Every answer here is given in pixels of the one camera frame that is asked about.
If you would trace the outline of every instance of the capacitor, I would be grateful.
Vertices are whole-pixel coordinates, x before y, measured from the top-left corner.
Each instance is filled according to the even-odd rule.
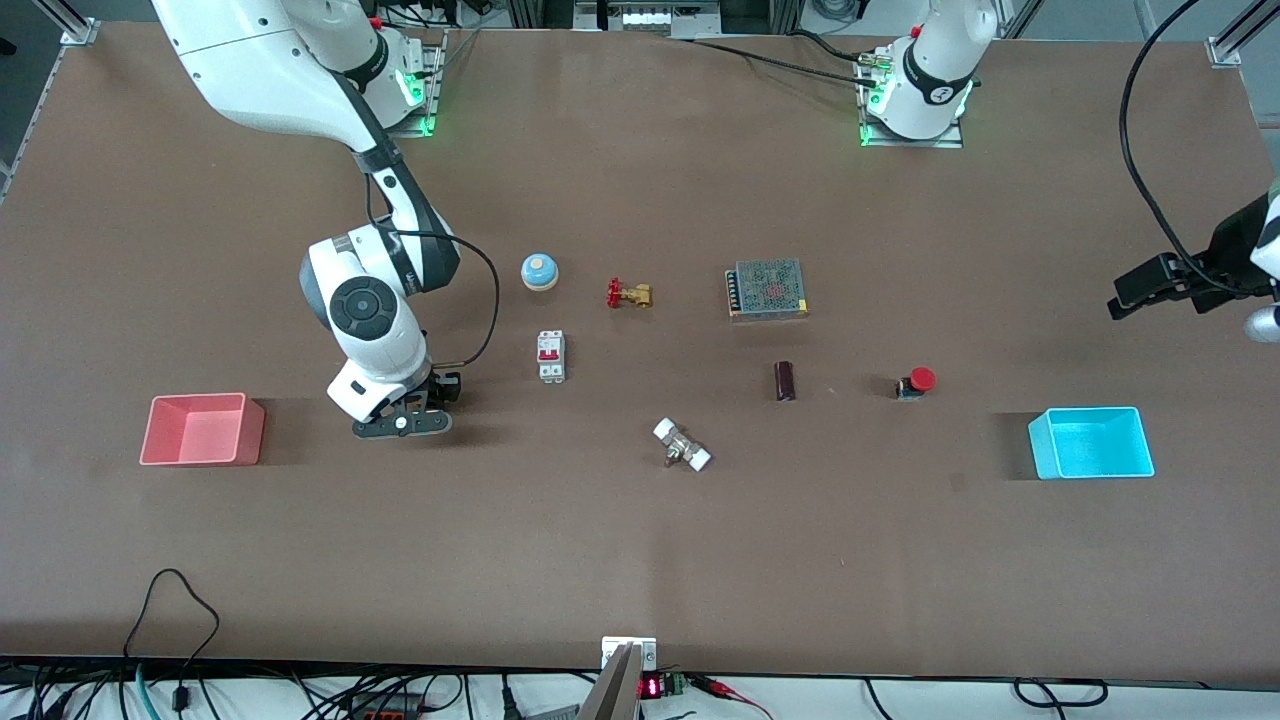
[[[796,379],[788,360],[773,364],[773,387],[778,393],[778,402],[796,398]]]

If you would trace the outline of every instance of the floor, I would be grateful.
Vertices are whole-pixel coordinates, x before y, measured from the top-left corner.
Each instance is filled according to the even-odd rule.
[[[876,701],[856,678],[744,678],[719,676],[742,696],[767,708],[765,712],[746,705],[716,700],[689,689],[682,694],[641,703],[644,717],[677,720],[922,720],[946,717],[947,720],[1051,720],[1052,710],[1029,707],[1018,701],[1007,682],[965,680],[910,680],[881,678],[874,682]],[[314,692],[329,696],[351,687],[353,679],[317,678],[306,680]],[[453,700],[461,682],[453,676],[440,678],[430,689],[428,679],[413,682],[408,688],[413,696],[425,693],[430,706],[440,707],[425,717],[431,720],[498,720],[506,717],[502,684],[497,675],[468,675],[471,708],[462,700]],[[209,698],[193,682],[189,720],[250,720],[278,717],[284,720],[314,720],[308,715],[307,696],[289,680],[209,680]],[[572,707],[586,700],[591,687],[573,675],[539,674],[511,675],[511,691],[517,710],[524,717]],[[151,685],[148,694],[161,717],[169,712],[169,697],[177,683],[160,680]],[[1098,692],[1082,685],[1051,685],[1053,694],[1064,702],[1080,702],[1098,697]],[[1034,687],[1025,694],[1034,702],[1043,702]],[[128,683],[119,703],[128,707],[132,719],[146,717],[133,683]],[[68,711],[79,711],[88,692],[82,691],[68,705]],[[876,702],[883,710],[877,710]],[[0,696],[4,717],[23,717],[31,702],[26,691]],[[210,702],[218,710],[218,719],[210,714]],[[102,688],[97,702],[90,707],[84,720],[118,720],[120,705],[111,685]],[[1106,700],[1087,710],[1070,708],[1065,717],[1071,720],[1263,720],[1280,712],[1280,693],[1224,691],[1202,688],[1116,687],[1110,688]]]

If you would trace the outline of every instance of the electrical connector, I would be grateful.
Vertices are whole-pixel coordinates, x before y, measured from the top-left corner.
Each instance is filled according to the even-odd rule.
[[[184,685],[178,685],[173,689],[172,707],[174,712],[182,712],[191,707],[191,691]]]
[[[888,55],[877,55],[874,53],[863,53],[858,56],[858,64],[864,68],[879,68],[887,70],[893,67],[893,58]]]
[[[507,684],[507,676],[502,678],[502,720],[525,720],[525,716],[520,714],[520,706],[516,705],[516,696],[511,692],[511,685]]]

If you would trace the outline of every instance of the brown table surface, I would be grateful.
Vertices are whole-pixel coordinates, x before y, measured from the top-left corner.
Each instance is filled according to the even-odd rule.
[[[402,145],[500,265],[499,329],[453,432],[361,442],[296,281],[364,223],[347,151],[232,124],[159,26],[108,24],[0,213],[0,652],[118,652],[173,565],[223,614],[215,656],[591,666],[634,633],[719,671],[1280,680],[1276,351],[1240,332],[1253,304],[1105,307],[1167,249],[1116,141],[1135,50],[998,42],[965,149],[920,151],[860,149],[845,85],[716,50],[483,35],[438,135]],[[1194,249],[1268,184],[1238,74],[1198,45],[1152,54],[1133,133]],[[532,251],[561,263],[549,293],[520,286]],[[776,256],[810,318],[731,325],[722,272]],[[612,275],[654,307],[607,309]],[[490,296],[463,255],[412,301],[438,359]],[[937,391],[890,400],[919,364]],[[219,391],[266,407],[260,465],[138,466],[152,396]],[[1156,478],[1034,480],[1025,424],[1070,405],[1138,406]],[[663,469],[664,415],[707,471]],[[154,611],[136,652],[207,630],[175,583]]]

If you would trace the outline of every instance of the cyan plastic box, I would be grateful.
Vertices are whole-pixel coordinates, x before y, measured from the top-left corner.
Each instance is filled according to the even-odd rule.
[[[1137,407],[1050,407],[1027,429],[1042,480],[1156,474]]]

